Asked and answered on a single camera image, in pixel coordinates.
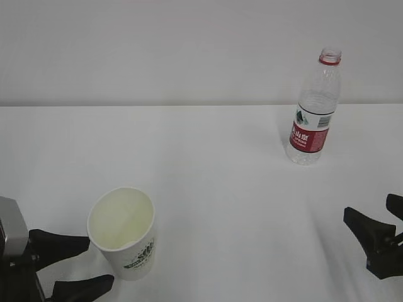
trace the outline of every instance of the paper cup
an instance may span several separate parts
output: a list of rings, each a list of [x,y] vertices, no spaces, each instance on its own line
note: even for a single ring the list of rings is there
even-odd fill
[[[154,217],[150,198],[132,187],[106,193],[89,212],[88,237],[118,277],[138,280],[151,270],[156,246]]]

